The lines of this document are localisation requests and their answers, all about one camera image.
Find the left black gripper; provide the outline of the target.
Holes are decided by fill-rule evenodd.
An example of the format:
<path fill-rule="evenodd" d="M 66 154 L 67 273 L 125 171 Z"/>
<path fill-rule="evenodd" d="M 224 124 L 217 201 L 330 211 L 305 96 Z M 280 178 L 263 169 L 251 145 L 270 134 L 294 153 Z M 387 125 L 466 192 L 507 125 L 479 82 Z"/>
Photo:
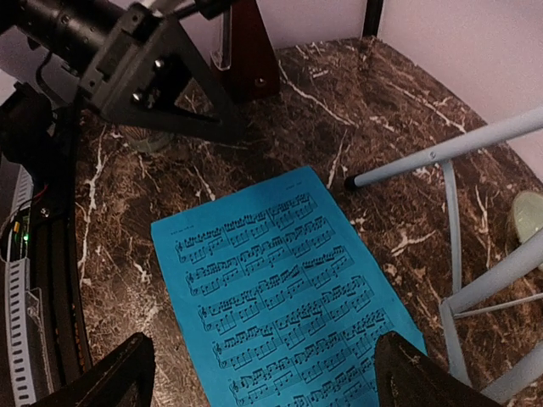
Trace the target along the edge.
<path fill-rule="evenodd" d="M 16 27 L 75 71 L 79 93 L 108 122 L 210 142 L 243 134 L 232 100 L 174 18 L 140 3 L 123 9 L 110 1 L 18 1 Z M 178 105 L 192 81 L 210 113 Z"/>

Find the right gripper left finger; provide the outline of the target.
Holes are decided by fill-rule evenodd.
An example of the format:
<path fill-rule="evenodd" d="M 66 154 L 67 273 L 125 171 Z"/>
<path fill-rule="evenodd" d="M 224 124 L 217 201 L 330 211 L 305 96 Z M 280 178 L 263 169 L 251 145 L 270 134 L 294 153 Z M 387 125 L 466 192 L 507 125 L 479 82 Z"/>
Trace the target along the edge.
<path fill-rule="evenodd" d="M 35 406 L 150 406 L 154 391 L 153 340 L 131 335 L 90 371 Z"/>

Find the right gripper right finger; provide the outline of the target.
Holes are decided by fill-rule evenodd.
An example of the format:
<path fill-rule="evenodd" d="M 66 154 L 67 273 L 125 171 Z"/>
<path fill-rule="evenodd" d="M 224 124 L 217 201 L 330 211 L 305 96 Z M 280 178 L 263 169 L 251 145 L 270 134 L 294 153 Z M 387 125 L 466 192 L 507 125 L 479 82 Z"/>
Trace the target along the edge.
<path fill-rule="evenodd" d="M 497 406 L 443 371 L 397 332 L 380 336 L 375 372 L 381 406 Z"/>

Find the blue sheet music page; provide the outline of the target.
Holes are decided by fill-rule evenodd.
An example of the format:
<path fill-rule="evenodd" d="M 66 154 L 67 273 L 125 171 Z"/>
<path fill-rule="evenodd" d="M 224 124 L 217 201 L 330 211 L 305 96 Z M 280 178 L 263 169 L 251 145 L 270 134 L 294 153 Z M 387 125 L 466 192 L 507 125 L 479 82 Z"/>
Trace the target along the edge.
<path fill-rule="evenodd" d="M 422 333 L 310 167 L 151 226 L 213 406 L 375 406 L 375 346 Z"/>

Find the cream ceramic mug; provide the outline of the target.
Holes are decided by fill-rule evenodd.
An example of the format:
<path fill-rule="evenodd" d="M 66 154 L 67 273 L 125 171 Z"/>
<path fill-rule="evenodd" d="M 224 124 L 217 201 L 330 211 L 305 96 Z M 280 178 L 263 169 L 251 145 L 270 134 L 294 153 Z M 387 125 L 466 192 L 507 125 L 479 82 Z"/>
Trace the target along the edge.
<path fill-rule="evenodd" d="M 124 126 L 122 133 L 128 145 L 139 153 L 157 153 L 174 138 L 172 133 L 135 126 Z"/>

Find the brown wooden metronome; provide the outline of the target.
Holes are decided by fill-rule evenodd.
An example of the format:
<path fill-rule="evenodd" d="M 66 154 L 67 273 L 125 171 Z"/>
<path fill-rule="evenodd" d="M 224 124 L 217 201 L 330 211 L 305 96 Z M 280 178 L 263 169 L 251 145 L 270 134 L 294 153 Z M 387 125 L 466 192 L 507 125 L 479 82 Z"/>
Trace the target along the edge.
<path fill-rule="evenodd" d="M 280 91 L 279 68 L 257 2 L 236 1 L 221 16 L 210 67 L 235 103 L 269 98 Z"/>

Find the pale green round dish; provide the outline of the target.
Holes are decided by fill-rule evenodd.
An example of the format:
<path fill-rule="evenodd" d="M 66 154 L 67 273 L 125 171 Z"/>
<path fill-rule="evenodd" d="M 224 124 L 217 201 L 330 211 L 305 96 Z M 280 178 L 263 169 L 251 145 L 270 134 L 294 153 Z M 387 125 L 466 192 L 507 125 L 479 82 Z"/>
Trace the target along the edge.
<path fill-rule="evenodd" d="M 520 192 L 512 203 L 507 219 L 507 252 L 511 253 L 542 229 L 542 195 Z"/>

